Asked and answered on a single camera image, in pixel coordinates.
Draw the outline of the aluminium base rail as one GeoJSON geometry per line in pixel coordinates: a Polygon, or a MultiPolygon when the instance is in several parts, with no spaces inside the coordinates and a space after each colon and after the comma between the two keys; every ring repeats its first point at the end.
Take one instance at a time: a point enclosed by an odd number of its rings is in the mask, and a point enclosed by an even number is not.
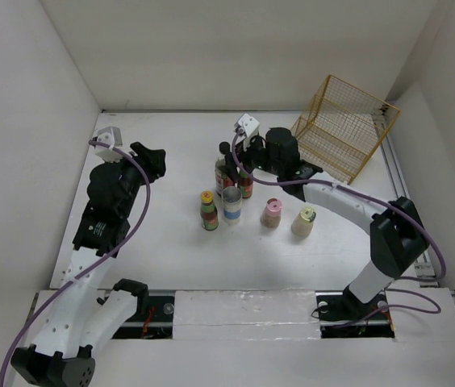
{"type": "Polygon", "coordinates": [[[116,339],[316,340],[394,338],[388,314],[346,327],[315,312],[337,297],[311,290],[152,292],[145,314],[128,319],[116,339]]]}

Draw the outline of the silver-cap blue-label shaker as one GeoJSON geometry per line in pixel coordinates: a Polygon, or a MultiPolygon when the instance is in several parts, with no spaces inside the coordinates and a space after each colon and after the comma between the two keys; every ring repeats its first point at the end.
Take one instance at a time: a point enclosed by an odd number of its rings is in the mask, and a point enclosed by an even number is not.
{"type": "Polygon", "coordinates": [[[242,209],[242,193],[235,186],[228,186],[221,195],[223,203],[223,219],[229,225],[237,224],[240,221],[242,209]]]}

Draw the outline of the tall black-cap glass bottle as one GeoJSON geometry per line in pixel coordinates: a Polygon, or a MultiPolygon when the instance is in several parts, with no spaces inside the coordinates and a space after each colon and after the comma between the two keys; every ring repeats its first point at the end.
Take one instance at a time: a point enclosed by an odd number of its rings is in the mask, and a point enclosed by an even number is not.
{"type": "Polygon", "coordinates": [[[228,154],[230,149],[230,144],[226,141],[223,141],[219,144],[219,153],[220,156],[215,162],[215,183],[216,183],[216,193],[221,196],[222,192],[228,186],[235,186],[237,180],[231,180],[225,171],[224,165],[224,156],[228,154]]]}

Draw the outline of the yellow-cap sauce bottle front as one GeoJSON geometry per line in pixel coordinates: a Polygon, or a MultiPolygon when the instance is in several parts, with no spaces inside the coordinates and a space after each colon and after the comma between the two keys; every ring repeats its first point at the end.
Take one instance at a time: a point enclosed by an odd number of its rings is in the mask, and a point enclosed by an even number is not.
{"type": "Polygon", "coordinates": [[[200,215],[202,219],[202,227],[206,231],[214,231],[219,225],[219,220],[213,193],[211,191],[202,191],[200,198],[200,215]]]}

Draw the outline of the yellow-cap sauce bottle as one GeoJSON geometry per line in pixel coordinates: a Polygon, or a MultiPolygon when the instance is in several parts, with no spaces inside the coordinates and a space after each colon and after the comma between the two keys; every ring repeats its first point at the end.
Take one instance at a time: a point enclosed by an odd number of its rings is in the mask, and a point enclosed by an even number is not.
{"type": "Polygon", "coordinates": [[[202,227],[206,231],[214,231],[219,225],[219,220],[213,193],[211,191],[202,191],[200,198],[200,215],[202,219],[202,227]]]}
{"type": "Polygon", "coordinates": [[[252,197],[253,195],[253,179],[244,171],[239,171],[239,180],[237,186],[240,189],[243,199],[252,197]]]}

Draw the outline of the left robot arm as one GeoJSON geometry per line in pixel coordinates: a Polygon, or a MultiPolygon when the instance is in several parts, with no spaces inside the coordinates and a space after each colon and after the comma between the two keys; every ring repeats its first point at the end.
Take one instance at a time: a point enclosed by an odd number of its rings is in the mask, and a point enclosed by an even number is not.
{"type": "Polygon", "coordinates": [[[73,238],[70,263],[61,287],[34,313],[48,315],[26,347],[15,347],[10,364],[30,385],[87,386],[95,356],[128,319],[150,313],[146,284],[121,279],[108,298],[98,287],[122,246],[137,232],[128,222],[141,188],[149,189],[166,172],[166,152],[139,142],[126,153],[94,139],[102,164],[90,173],[88,202],[73,238]]]}

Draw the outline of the pink-cap spice jar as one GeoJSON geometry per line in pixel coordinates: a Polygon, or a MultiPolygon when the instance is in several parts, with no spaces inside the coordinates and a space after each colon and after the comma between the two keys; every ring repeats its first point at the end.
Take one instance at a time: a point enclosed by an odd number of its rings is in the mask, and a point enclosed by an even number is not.
{"type": "Polygon", "coordinates": [[[261,224],[267,228],[277,228],[282,218],[282,202],[277,198],[270,198],[265,204],[261,215],[261,224]]]}

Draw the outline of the yellow-cap beige jar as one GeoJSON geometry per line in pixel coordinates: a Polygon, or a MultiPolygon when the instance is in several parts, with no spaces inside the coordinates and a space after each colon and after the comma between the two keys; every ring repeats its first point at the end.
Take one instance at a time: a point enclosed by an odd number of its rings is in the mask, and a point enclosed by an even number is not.
{"type": "Polygon", "coordinates": [[[303,207],[291,225],[293,234],[301,238],[308,237],[313,230],[315,218],[316,212],[313,207],[303,207]]]}

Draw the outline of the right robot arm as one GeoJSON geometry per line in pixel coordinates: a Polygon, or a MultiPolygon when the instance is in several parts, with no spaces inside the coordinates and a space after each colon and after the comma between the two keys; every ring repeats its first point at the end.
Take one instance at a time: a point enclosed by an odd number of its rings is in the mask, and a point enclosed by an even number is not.
{"type": "Polygon", "coordinates": [[[273,185],[302,202],[338,214],[369,236],[369,263],[333,302],[319,302],[313,316],[348,326],[381,312],[380,293],[433,244],[414,203],[405,197],[391,202],[372,198],[341,183],[300,156],[298,141],[284,127],[265,136],[237,128],[232,142],[219,144],[222,170],[233,181],[261,169],[276,176],[273,185]]]}

